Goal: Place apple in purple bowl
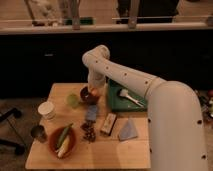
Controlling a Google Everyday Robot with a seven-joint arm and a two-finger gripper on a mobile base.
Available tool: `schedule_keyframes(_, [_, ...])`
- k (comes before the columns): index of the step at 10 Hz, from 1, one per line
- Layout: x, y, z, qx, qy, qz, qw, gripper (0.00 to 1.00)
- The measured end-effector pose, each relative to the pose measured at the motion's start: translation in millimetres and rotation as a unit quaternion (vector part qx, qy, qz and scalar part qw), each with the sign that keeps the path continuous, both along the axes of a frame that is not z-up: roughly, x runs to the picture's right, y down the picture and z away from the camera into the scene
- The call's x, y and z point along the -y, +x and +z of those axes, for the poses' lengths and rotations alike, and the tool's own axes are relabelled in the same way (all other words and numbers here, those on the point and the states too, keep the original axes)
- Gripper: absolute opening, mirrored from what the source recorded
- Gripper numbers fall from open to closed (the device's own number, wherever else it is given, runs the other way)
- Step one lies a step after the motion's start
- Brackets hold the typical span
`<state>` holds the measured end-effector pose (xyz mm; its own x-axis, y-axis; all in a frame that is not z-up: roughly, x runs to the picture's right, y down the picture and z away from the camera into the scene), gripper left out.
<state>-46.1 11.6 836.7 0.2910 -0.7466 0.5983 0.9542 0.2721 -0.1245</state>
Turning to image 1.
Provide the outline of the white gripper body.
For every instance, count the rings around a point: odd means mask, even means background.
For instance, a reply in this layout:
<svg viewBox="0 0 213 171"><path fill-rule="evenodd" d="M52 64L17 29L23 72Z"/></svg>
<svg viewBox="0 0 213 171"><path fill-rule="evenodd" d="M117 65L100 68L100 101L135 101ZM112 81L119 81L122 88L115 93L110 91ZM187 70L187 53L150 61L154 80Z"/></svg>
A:
<svg viewBox="0 0 213 171"><path fill-rule="evenodd" d="M93 89L102 89L105 85L106 77L94 70L90 70L88 73L88 88L90 91Z"/></svg>

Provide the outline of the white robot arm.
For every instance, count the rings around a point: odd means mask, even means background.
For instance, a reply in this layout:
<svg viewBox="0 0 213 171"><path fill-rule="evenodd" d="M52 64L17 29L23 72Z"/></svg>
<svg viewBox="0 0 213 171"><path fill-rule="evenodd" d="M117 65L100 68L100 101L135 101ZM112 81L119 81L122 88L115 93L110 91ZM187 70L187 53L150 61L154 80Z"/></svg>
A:
<svg viewBox="0 0 213 171"><path fill-rule="evenodd" d="M116 64L104 45L85 52L82 62L91 87L110 78L147 100L151 171L209 171L201 105L191 87Z"/></svg>

